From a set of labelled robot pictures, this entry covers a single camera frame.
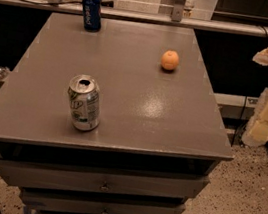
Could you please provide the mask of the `orange fruit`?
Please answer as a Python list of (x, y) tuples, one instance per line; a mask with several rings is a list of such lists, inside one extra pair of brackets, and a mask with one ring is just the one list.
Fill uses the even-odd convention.
[(179, 54), (175, 52), (174, 50), (168, 50), (166, 51), (162, 57), (160, 64), (163, 67), (163, 69), (166, 70), (174, 70), (177, 68), (179, 61)]

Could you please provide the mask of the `green 7up can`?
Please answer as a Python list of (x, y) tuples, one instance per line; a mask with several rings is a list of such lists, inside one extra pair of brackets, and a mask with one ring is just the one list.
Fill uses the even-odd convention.
[(78, 130), (89, 131), (99, 125), (100, 90), (95, 78), (78, 75), (68, 87), (72, 123)]

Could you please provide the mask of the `blue pepsi can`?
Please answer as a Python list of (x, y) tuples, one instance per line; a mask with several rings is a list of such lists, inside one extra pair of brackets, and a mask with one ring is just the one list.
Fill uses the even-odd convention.
[(96, 32), (101, 30), (101, 0), (82, 0), (84, 29)]

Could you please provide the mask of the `grey drawer cabinet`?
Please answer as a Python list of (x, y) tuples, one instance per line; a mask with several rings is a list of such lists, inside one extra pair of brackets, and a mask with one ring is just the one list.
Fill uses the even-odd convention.
[[(53, 14), (0, 88), (0, 160), (208, 176), (231, 148), (191, 30)], [(179, 54), (163, 69), (162, 55)], [(99, 125), (72, 123), (68, 87), (95, 78)]]

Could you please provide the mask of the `middle grey drawer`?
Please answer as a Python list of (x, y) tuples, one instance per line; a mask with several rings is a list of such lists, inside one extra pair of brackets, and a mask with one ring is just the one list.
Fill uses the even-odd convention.
[(172, 200), (130, 195), (24, 189), (21, 199), (33, 209), (78, 214), (182, 214), (183, 204)]

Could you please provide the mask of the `top grey drawer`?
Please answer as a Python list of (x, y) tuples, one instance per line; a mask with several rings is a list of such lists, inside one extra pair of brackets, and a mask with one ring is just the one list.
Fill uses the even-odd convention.
[(208, 176), (5, 160), (0, 177), (16, 187), (181, 199), (196, 197), (209, 183)]

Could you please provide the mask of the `small shiny object on ledge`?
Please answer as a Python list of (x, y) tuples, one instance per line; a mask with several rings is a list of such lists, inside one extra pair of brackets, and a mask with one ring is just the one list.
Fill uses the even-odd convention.
[(6, 66), (0, 67), (0, 80), (3, 80), (10, 74), (10, 69)]

